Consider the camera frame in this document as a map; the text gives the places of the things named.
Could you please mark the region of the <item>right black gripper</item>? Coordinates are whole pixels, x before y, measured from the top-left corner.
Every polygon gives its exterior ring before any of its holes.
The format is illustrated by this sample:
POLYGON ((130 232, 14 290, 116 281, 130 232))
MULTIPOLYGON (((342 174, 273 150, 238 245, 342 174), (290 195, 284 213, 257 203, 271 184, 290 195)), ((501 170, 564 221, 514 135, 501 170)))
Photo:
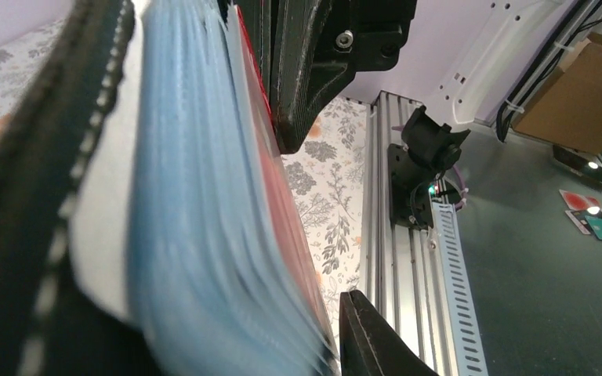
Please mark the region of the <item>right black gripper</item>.
POLYGON ((417 2, 238 1, 267 94, 277 144, 296 153, 355 71, 388 71, 417 2))

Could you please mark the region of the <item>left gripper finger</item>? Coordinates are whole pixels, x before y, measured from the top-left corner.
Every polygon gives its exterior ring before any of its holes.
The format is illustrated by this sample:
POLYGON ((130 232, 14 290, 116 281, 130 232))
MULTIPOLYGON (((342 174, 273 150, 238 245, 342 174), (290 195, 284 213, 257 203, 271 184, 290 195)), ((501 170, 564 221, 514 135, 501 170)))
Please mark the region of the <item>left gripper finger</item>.
POLYGON ((341 372, 346 376, 435 375, 359 290, 339 301, 341 372))

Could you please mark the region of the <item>black leather card holder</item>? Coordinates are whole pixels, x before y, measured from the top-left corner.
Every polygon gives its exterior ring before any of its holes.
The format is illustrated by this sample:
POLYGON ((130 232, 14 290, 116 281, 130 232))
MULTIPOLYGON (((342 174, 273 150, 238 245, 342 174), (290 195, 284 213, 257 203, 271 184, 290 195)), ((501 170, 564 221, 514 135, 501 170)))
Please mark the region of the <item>black leather card holder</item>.
POLYGON ((247 2, 79 1, 0 138, 0 375, 333 375, 247 2))

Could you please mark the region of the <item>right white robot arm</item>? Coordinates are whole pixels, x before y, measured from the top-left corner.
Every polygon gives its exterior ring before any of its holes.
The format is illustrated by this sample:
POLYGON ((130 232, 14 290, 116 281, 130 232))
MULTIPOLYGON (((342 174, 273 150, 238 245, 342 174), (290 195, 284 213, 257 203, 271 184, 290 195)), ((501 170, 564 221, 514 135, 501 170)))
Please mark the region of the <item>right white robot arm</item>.
POLYGON ((534 33, 565 1, 239 1, 274 144, 295 154, 337 96, 392 92, 440 123, 473 121, 534 33))

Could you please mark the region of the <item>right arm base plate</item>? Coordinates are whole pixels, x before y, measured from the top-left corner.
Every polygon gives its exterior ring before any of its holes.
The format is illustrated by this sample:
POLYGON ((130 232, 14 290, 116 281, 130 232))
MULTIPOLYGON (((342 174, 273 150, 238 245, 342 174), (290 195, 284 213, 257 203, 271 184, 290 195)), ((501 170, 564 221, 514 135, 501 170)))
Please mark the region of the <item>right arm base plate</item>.
POLYGON ((432 204, 462 204, 464 189, 445 178, 420 180, 405 178, 414 164, 403 146, 391 143, 387 147, 389 170, 390 222, 415 230, 434 227, 432 204))

